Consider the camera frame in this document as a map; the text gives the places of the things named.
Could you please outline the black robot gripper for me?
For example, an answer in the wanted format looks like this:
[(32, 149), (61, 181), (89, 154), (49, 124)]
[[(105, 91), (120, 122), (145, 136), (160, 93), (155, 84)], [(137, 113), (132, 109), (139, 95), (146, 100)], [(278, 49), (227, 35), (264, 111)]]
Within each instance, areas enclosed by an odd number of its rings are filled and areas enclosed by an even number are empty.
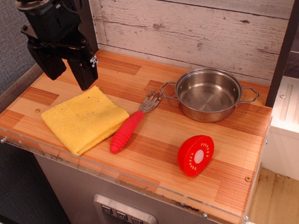
[(51, 79), (56, 80), (68, 62), (82, 91), (98, 79), (98, 63), (91, 44), (80, 31), (81, 0), (15, 0), (28, 25), (21, 27), (33, 59)]

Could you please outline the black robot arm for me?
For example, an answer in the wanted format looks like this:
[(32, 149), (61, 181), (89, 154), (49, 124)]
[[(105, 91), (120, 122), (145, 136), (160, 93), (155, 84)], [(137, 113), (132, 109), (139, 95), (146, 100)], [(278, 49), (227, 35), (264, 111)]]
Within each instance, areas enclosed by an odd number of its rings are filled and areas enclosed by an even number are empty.
[(21, 27), (33, 59), (55, 80), (69, 66), (85, 91), (98, 79), (95, 48), (81, 32), (83, 0), (15, 0), (29, 21)]

